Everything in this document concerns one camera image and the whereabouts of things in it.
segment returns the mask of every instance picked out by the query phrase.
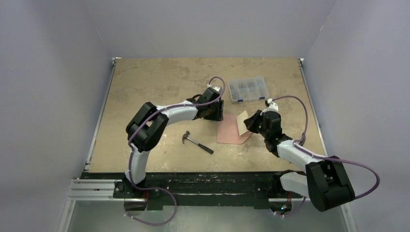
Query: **plastic organizer box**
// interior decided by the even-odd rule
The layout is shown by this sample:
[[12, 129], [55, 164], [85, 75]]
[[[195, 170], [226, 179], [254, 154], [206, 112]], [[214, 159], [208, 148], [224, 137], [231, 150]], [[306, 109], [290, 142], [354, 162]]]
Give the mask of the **plastic organizer box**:
[[263, 76], [231, 80], [228, 85], [233, 102], [264, 100], [269, 97]]

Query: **hammer head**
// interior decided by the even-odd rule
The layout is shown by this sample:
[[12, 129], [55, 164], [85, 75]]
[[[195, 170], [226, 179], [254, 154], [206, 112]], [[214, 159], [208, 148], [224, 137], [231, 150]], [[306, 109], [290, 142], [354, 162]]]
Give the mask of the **hammer head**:
[[185, 139], [188, 138], [188, 135], [190, 134], [189, 131], [187, 131], [183, 136], [182, 136], [182, 143], [185, 143]]

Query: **wooden table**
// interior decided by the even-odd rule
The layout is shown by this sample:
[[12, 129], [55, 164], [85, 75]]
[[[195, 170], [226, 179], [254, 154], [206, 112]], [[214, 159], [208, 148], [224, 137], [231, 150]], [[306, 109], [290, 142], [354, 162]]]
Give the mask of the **wooden table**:
[[[323, 145], [309, 103], [296, 58], [123, 58], [117, 62], [104, 113], [98, 130], [90, 172], [123, 172], [130, 149], [125, 127], [145, 102], [155, 105], [180, 103], [202, 94], [208, 80], [220, 76], [232, 79], [264, 76], [270, 97], [295, 95], [308, 109], [309, 124], [305, 147], [323, 154]], [[215, 86], [221, 86], [216, 80]], [[264, 109], [263, 101], [232, 103], [229, 90], [222, 97], [224, 113], [252, 115]], [[283, 132], [299, 139], [305, 114], [294, 99], [278, 100]], [[192, 143], [182, 144], [182, 135], [210, 147], [213, 155]], [[297, 170], [288, 161], [269, 153], [261, 135], [253, 134], [242, 145], [217, 144], [217, 122], [198, 119], [168, 126], [151, 151], [147, 172], [217, 172]]]

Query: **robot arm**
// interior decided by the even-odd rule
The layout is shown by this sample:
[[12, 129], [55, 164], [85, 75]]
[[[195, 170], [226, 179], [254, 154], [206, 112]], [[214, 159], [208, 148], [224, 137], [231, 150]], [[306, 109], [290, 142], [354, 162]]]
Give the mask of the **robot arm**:
[[269, 152], [290, 161], [303, 171], [303, 174], [291, 170], [280, 173], [276, 188], [309, 197], [315, 208], [321, 212], [353, 201], [355, 194], [343, 164], [314, 158], [314, 155], [318, 155], [302, 148], [295, 140], [282, 133], [278, 106], [272, 99], [265, 104], [265, 110], [256, 111], [244, 121], [247, 129], [264, 137]]
[[[135, 184], [145, 179], [146, 163], [150, 151], [158, 144], [162, 133], [167, 125], [185, 120], [195, 120], [199, 118], [221, 121], [223, 100], [216, 101], [206, 106], [192, 106], [193, 104], [204, 104], [216, 99], [219, 93], [219, 87], [208, 87], [202, 95], [196, 95], [193, 98], [183, 101], [180, 107], [168, 109], [169, 106], [155, 106], [151, 102], [146, 102], [134, 116], [132, 121], [126, 127], [128, 139], [134, 134], [138, 127], [154, 112], [164, 109], [151, 119], [151, 125], [144, 125], [132, 140], [135, 146], [131, 163], [132, 180]], [[130, 180], [129, 172], [125, 172], [127, 179]]]

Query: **white wall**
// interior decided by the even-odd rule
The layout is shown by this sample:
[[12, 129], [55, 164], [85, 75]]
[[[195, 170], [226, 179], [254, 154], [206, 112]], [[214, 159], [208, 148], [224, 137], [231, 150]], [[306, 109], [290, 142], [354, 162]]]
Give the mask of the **white wall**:
[[56, 231], [110, 56], [81, 0], [0, 0], [0, 231]]
[[113, 57], [305, 57], [336, 0], [84, 0]]
[[[351, 203], [361, 232], [410, 227], [410, 1], [338, 0], [304, 68], [329, 155], [379, 189]], [[357, 193], [374, 183], [347, 166]]]

